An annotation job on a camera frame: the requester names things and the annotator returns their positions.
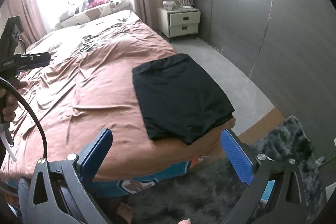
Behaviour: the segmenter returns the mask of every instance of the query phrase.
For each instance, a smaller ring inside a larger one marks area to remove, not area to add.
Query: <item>drawer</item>
[[[169,37],[178,37],[184,34],[198,33],[198,23],[169,26],[169,30]]]
[[[187,12],[170,14],[170,26],[199,23],[201,12]]]

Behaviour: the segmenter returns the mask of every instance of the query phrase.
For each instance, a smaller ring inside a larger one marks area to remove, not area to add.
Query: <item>bare foot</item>
[[[178,224],[191,224],[190,219],[188,218],[187,220],[182,220]]]
[[[124,218],[128,224],[132,222],[132,209],[125,203],[121,203],[117,209],[117,214]]]

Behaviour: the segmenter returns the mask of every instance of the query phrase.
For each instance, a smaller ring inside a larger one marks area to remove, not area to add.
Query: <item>blue gripper pad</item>
[[[220,141],[240,181],[250,185],[254,178],[253,165],[246,154],[227,130],[222,132]]]
[[[112,132],[105,128],[99,132],[91,143],[85,145],[82,151],[78,153],[77,172],[84,185],[92,182],[110,150],[112,142]]]

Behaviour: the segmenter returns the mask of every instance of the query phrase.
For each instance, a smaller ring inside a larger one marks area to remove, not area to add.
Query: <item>gray wall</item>
[[[205,14],[200,37],[250,76],[285,117],[299,119],[316,158],[334,156],[336,10],[331,2],[195,0],[195,7]]]

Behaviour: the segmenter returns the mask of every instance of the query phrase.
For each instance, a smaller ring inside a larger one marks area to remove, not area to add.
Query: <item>black cable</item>
[[[26,47],[25,42],[24,42],[22,39],[19,39],[19,42],[20,42],[21,46],[23,45],[23,48],[24,48],[24,50],[25,50],[25,54],[26,54],[27,47]]]
[[[47,139],[45,137],[45,133],[43,131],[43,128],[40,124],[40,121],[38,120],[37,116],[35,115],[34,111],[31,109],[30,105],[27,103],[27,101],[21,96],[19,92],[17,92],[16,88],[13,87],[11,83],[6,81],[4,78],[0,77],[0,88],[3,88],[10,92],[22,105],[23,107],[28,111],[29,115],[33,118],[33,121],[36,124],[36,127],[40,131],[41,137],[42,137],[42,143],[43,143],[43,157],[47,158]]]

